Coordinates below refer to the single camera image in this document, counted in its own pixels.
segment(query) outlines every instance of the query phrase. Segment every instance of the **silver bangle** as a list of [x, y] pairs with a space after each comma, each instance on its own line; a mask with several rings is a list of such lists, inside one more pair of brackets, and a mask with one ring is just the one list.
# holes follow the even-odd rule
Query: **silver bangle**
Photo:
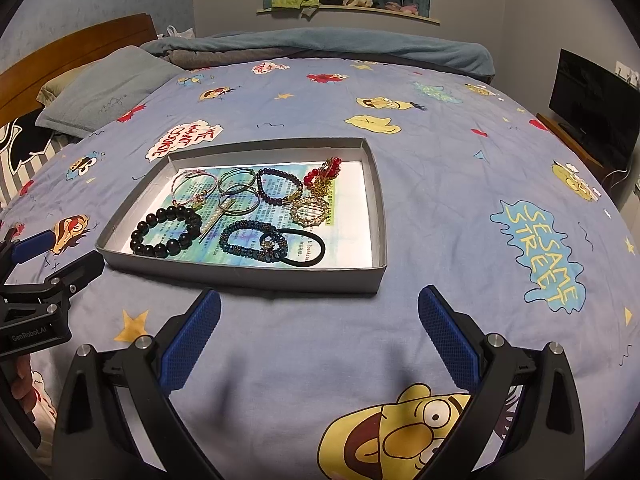
[[[231, 186], [227, 187], [226, 189], [222, 189], [222, 183], [225, 180], [227, 180], [228, 178], [230, 178], [232, 176], [236, 176], [236, 175], [239, 175], [239, 174], [249, 174], [249, 175], [251, 175], [251, 181], [250, 182], [239, 182], [238, 184], [232, 184]], [[235, 168], [234, 170], [227, 171], [224, 175], [222, 175], [218, 179], [218, 190], [220, 191], [220, 195], [235, 194], [235, 193], [229, 193], [229, 190], [232, 189], [234, 186], [238, 186], [239, 184], [242, 184], [243, 186], [252, 186], [253, 184], [255, 184], [255, 171], [252, 170], [251, 168]]]
[[[243, 209], [241, 211], [233, 211], [231, 209], [227, 209], [224, 206], [226, 199], [229, 198], [231, 195], [237, 195], [240, 193], [244, 193], [245, 191], [248, 191], [249, 193], [254, 194], [258, 200], [254, 204], [251, 204], [247, 209]], [[224, 194], [220, 193], [220, 196], [218, 197], [218, 207], [222, 209], [222, 211], [224, 211], [225, 214], [228, 214], [230, 216], [246, 215], [251, 211], [254, 211], [260, 205], [260, 202], [261, 202], [260, 195], [258, 195], [258, 192], [248, 184], [233, 184], [232, 186], [229, 186], [229, 188], [226, 190], [226, 193]]]

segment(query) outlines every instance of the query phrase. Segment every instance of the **wall socket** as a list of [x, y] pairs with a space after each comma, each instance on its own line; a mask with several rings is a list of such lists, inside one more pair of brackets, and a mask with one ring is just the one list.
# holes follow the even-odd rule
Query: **wall socket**
[[628, 66], [616, 62], [616, 75], [624, 79], [627, 83], [635, 88], [640, 88], [640, 75], [635, 70], [631, 70]]

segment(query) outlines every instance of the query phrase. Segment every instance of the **black monitor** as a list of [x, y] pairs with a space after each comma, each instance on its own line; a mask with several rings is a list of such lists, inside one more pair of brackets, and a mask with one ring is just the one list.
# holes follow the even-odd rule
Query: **black monitor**
[[593, 158], [607, 168], [626, 170], [640, 132], [640, 91], [605, 68], [561, 50], [549, 108], [568, 123], [565, 129]]

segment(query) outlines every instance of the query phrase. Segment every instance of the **yellow star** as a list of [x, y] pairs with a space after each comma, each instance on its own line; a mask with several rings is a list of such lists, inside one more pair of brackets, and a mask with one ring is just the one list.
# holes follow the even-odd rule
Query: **yellow star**
[[148, 313], [149, 311], [147, 310], [137, 318], [133, 319], [125, 310], [123, 310], [122, 317], [124, 318], [124, 330], [114, 337], [113, 340], [133, 343], [141, 335], [145, 335], [145, 321]]

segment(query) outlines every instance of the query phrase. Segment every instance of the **human hand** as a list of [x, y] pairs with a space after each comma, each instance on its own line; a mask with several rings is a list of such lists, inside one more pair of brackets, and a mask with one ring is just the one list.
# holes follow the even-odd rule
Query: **human hand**
[[31, 375], [31, 356], [21, 355], [15, 361], [15, 371], [18, 377], [11, 384], [14, 399], [20, 401], [25, 413], [31, 413], [36, 407], [36, 390], [33, 388]]

